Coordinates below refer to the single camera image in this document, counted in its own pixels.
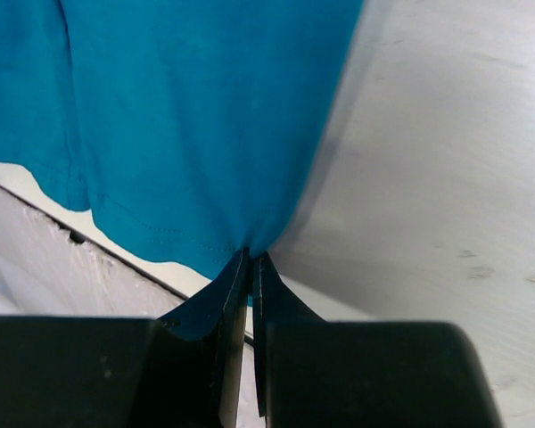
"white floor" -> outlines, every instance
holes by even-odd
[[[21,169],[0,166],[0,183],[103,239]],[[327,317],[461,325],[507,426],[535,426],[535,0],[369,0],[274,254]]]

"teal t-shirt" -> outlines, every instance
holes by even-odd
[[[361,2],[0,1],[0,161],[215,276],[289,221]]]

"cloth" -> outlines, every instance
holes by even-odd
[[[361,1],[0,1],[0,161],[215,276],[289,221]]]

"black plastic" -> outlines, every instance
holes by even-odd
[[[0,317],[0,428],[235,426],[248,266],[162,320]]]
[[[267,254],[254,268],[253,297],[268,427],[500,426],[475,350],[456,326],[327,323],[282,283]]]

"teal fabric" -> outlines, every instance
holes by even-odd
[[[215,276],[300,197],[361,0],[2,0],[0,161]]]

